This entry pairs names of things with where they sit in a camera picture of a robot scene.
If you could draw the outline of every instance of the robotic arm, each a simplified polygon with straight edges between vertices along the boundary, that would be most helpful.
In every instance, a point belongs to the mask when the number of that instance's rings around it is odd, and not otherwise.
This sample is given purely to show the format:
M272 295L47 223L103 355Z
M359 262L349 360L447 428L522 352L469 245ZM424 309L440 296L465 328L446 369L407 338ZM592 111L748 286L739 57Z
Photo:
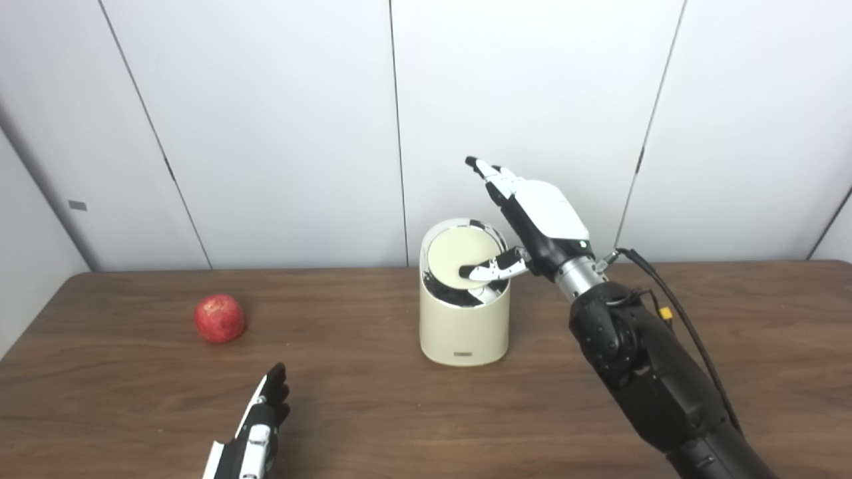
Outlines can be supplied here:
M278 429L290 413L284 365L261 379L228 444L213 442L202 479L263 479L278 452Z
M529 269L572 302L569 328L639 436L683 479L777 479L742 434L720 391L642 304L641 293L608 280L618 252L596 262L589 230L562 192L481 159L465 160L521 238L523 247L478 265L472 280L509 278Z

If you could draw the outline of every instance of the brown tabletop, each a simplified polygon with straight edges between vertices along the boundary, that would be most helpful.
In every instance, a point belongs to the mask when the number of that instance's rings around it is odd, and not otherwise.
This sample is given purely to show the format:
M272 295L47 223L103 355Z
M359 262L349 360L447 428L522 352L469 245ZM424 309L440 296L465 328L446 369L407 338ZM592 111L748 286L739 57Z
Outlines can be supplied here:
M659 271L766 462L783 478L851 477L852 266ZM610 276L651 285L629 265ZM413 268L76 276L0 362L0 476L199 478L283 361L279 479L676 477L585 363L556 288L513 281L509 353L452 368L420 352ZM220 291L250 329L211 345L193 309Z

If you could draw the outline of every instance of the small label on wall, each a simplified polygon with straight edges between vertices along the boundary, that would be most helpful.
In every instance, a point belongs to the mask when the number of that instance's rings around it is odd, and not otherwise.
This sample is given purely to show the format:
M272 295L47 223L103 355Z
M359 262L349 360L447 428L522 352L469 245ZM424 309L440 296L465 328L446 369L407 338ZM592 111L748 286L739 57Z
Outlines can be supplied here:
M73 199L68 200L68 206L71 207L72 210L80 210L80 211L88 211L89 208L86 207L86 204L83 201L74 201Z

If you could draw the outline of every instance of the cream trash can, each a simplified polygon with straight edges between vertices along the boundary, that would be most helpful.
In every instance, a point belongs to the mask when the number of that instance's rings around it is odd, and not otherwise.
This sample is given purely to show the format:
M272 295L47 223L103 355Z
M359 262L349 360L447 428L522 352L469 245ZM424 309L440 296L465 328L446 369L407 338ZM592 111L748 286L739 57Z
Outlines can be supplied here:
M448 366L497 361L509 348L509 280L462 278L458 268L506 251L491 225L457 218L440 222L420 249L420 348Z

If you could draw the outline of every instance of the red fruit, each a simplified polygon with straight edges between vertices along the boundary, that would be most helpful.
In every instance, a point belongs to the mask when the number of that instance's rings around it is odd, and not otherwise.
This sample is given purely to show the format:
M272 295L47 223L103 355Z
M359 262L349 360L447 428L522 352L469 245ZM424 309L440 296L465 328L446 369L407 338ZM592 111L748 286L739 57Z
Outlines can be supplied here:
M211 343L225 343L245 330L243 309L228 294L208 296L195 307L195 327Z

